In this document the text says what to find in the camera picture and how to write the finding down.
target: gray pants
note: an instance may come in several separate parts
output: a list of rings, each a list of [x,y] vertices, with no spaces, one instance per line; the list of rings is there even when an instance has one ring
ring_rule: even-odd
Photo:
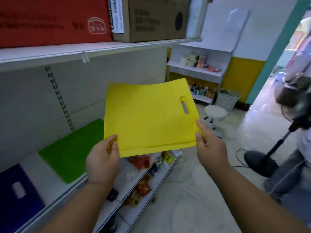
[[[264,182],[266,192],[306,225],[311,224],[311,164],[299,150]]]

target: hand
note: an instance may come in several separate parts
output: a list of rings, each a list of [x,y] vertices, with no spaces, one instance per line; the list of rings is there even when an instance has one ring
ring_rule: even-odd
[[[119,172],[120,160],[116,138],[116,134],[107,137],[92,148],[86,159],[89,182],[104,184],[112,188]]]
[[[197,157],[207,173],[213,176],[223,168],[230,167],[226,143],[200,120],[197,119],[196,123],[204,134],[204,137],[199,132],[195,134]]]

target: baseboard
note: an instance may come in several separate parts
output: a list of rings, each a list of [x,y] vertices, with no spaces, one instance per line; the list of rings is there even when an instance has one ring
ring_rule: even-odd
[[[237,108],[237,109],[240,109],[240,110],[247,111],[250,108],[250,106],[251,106],[250,104],[246,104],[244,102],[238,101],[238,102],[236,102],[234,107]]]

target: laundry basket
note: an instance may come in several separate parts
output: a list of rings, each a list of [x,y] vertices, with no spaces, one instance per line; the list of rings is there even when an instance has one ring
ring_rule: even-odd
[[[219,89],[215,105],[220,106],[230,112],[233,110],[233,107],[239,98],[240,94],[238,92]]]

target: yellow non-woven bag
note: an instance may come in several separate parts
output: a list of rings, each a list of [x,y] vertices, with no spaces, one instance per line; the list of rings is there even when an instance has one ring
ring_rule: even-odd
[[[110,83],[104,138],[118,134],[121,157],[195,146],[198,118],[184,78],[153,85]]]

